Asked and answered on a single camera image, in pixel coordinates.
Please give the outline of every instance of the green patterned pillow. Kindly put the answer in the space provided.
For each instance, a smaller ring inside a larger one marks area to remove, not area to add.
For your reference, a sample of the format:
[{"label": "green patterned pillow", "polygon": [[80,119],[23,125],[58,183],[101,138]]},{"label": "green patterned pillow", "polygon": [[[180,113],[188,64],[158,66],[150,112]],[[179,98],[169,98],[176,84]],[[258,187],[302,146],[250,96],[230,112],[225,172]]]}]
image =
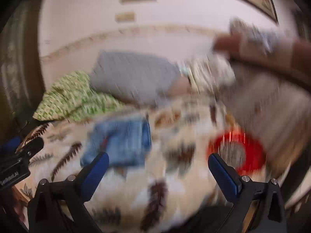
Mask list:
[{"label": "green patterned pillow", "polygon": [[111,95],[92,90],[89,80],[89,75],[83,71],[63,76],[44,93],[33,117],[40,121],[65,118],[80,121],[123,106]]}]

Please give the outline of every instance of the blue denim fabric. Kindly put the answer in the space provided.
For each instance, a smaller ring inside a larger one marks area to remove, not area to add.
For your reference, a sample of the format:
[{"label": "blue denim fabric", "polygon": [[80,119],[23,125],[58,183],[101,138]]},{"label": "blue denim fabric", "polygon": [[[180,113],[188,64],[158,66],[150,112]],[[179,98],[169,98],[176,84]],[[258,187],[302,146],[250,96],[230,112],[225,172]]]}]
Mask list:
[{"label": "blue denim fabric", "polygon": [[104,150],[109,156],[109,167],[145,165],[145,155],[151,148],[149,123],[145,117],[97,123],[87,141],[86,152],[80,159],[88,165]]}]

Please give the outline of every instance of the white wall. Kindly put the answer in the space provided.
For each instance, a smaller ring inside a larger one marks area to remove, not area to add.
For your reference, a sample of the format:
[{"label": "white wall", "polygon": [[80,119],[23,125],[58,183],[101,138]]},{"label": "white wall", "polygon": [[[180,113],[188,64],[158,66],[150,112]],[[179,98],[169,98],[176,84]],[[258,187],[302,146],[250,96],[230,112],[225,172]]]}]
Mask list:
[{"label": "white wall", "polygon": [[[44,0],[39,23],[39,53],[51,52],[103,31],[141,25],[187,24],[228,30],[230,18],[240,17],[265,29],[296,36],[292,0],[273,0],[279,27],[260,10],[242,0],[156,0],[120,4],[119,0]],[[134,11],[136,22],[115,22],[115,14]]]}]

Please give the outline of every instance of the leaf print bedspread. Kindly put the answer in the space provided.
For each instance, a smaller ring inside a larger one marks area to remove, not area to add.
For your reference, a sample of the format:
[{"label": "leaf print bedspread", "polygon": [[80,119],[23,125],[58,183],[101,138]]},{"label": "leaf print bedspread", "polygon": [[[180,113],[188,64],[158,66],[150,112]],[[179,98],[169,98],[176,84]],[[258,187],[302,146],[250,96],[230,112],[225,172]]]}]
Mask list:
[{"label": "leaf print bedspread", "polygon": [[29,200],[42,178],[56,182],[78,174],[96,124],[140,116],[148,120],[152,139],[144,165],[111,166],[85,207],[104,232],[162,232],[182,224],[203,203],[215,200],[216,182],[206,149],[234,125],[213,98],[187,96],[159,109],[39,126],[23,143],[41,136],[44,148],[31,159],[31,175],[16,185],[18,190]]}]

